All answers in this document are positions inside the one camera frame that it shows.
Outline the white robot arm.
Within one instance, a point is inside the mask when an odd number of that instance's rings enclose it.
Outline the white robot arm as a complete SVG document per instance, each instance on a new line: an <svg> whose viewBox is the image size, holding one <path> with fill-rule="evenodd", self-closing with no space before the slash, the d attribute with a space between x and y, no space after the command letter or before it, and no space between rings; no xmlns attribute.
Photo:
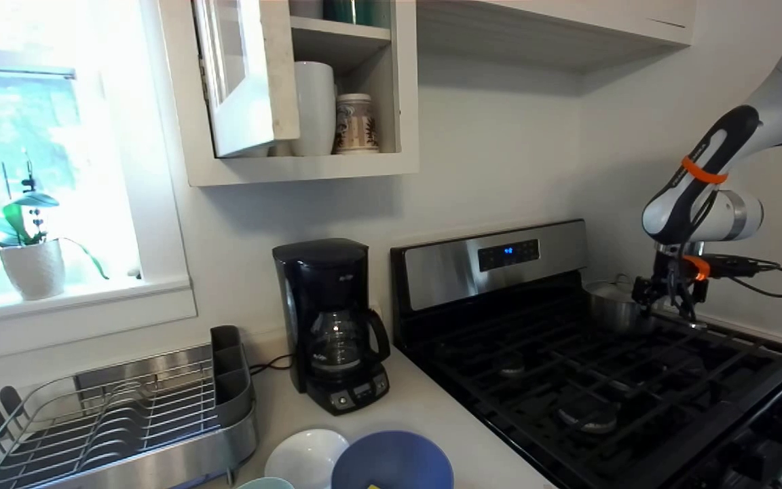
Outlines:
<svg viewBox="0 0 782 489"><path fill-rule="evenodd" d="M780 272L763 259L707 253L707 242L746 238L763 225L763 203L742 184L738 165L782 147L782 56L765 81L725 112L650 198L642 225L658 242L650 280L635 280L632 302L647 317L665 298L695 323L711 280L746 285L759 272Z"/></svg>

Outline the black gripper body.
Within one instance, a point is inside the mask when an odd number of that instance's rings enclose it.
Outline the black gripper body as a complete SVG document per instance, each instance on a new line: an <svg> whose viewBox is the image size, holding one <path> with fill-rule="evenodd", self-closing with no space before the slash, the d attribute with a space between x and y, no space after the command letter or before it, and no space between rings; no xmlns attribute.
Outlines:
<svg viewBox="0 0 782 489"><path fill-rule="evenodd" d="M681 321L698 323L695 308L707 298L711 264L698 242L660 244L651 275L632 282L632 302L651 313L660 302L670 304Z"/></svg>

